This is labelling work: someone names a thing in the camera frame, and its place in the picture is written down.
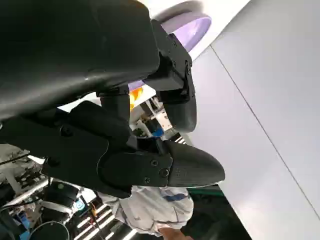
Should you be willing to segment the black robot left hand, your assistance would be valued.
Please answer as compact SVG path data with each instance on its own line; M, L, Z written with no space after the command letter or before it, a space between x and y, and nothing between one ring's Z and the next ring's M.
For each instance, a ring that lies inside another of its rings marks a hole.
M129 126L129 84L156 91L170 123L197 124L192 59L136 0L0 3L0 141L42 172L121 199L133 186L199 188L226 177L209 153Z

